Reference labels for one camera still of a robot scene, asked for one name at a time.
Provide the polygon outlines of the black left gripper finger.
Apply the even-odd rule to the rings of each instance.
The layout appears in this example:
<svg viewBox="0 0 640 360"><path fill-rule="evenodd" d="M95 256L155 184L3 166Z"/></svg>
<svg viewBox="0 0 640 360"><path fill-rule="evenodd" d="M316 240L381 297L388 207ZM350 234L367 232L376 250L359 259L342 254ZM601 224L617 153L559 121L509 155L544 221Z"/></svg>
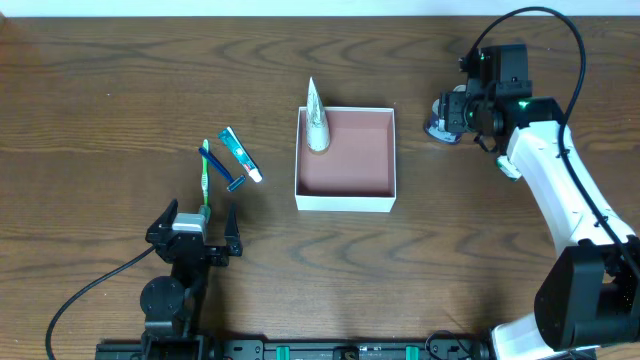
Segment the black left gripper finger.
<svg viewBox="0 0 640 360"><path fill-rule="evenodd" d="M162 235L170 231L177 215L178 201L172 199L164 212L149 226L150 235Z"/></svg>
<svg viewBox="0 0 640 360"><path fill-rule="evenodd" d="M226 245L228 248L239 248L240 247L240 233L237 224L237 206L235 203L232 203L229 209L224 238L226 241Z"/></svg>

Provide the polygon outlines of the clear sanitizer bottle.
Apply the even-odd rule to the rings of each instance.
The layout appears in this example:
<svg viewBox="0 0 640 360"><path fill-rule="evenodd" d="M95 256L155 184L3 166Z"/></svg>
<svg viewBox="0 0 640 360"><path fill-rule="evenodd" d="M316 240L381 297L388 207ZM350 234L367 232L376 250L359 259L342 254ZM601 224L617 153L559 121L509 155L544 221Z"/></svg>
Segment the clear sanitizer bottle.
<svg viewBox="0 0 640 360"><path fill-rule="evenodd" d="M425 133L441 143L456 145L461 140L461 134L450 133L440 128L439 105L440 100L436 99L432 104L431 116L424 126Z"/></svg>

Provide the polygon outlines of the blue razor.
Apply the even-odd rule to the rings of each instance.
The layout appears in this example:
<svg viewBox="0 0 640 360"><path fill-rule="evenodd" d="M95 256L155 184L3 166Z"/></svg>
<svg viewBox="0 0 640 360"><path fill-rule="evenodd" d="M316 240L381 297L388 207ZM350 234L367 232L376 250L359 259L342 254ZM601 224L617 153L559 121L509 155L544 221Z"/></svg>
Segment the blue razor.
<svg viewBox="0 0 640 360"><path fill-rule="evenodd" d="M225 178L225 180L228 182L228 186L226 187L228 192L236 191L246 181L244 175L234 178L231 173L224 167L224 165L209 150L205 149L204 147L200 147L198 149L198 152L209 165L213 166L216 171Z"/></svg>

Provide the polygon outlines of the green soap box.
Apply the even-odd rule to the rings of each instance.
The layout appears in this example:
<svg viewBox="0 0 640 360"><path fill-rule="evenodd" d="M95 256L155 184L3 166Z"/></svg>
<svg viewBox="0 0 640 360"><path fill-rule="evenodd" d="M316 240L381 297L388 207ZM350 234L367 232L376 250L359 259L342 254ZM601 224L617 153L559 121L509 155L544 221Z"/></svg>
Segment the green soap box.
<svg viewBox="0 0 640 360"><path fill-rule="evenodd" d="M522 177L521 172L517 167L509 160L506 155L501 155L496 158L496 165L510 180L517 181Z"/></svg>

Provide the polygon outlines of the green toothbrush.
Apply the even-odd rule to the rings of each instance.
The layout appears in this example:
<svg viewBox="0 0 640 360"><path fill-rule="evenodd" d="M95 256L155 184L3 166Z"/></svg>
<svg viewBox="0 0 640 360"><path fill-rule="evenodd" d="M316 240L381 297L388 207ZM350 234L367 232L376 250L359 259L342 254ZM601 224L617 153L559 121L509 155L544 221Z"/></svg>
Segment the green toothbrush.
<svg viewBox="0 0 640 360"><path fill-rule="evenodd" d="M204 156L201 156L201 164L201 190L203 195L203 204L200 206L199 212L205 216L206 221L209 221L211 216L211 208L209 206L209 164Z"/></svg>

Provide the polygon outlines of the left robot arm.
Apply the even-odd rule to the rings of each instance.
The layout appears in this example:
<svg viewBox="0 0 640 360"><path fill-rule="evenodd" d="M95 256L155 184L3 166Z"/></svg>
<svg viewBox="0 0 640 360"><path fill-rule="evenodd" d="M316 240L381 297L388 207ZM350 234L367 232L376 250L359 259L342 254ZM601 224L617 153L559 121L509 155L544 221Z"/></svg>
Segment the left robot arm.
<svg viewBox="0 0 640 360"><path fill-rule="evenodd" d="M229 209L223 245L207 243L210 209L180 213L178 201L149 226L145 240L171 266L168 276L151 280L142 290L140 307L145 314L144 359L221 359L223 346L199 330L201 309L209 284L209 270L226 267L240 257L243 245L236 218Z"/></svg>

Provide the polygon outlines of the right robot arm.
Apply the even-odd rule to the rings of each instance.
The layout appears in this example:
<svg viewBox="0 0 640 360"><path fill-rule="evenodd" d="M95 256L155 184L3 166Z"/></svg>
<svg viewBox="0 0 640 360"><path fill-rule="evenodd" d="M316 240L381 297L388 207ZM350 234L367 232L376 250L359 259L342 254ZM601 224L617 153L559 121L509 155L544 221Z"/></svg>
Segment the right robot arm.
<svg viewBox="0 0 640 360"><path fill-rule="evenodd" d="M582 163L556 100L533 96L526 47L476 49L459 63L467 82L435 102L430 132L492 137L501 170L529 186L557 254L533 313L492 330L493 357L560 359L638 341L639 239Z"/></svg>

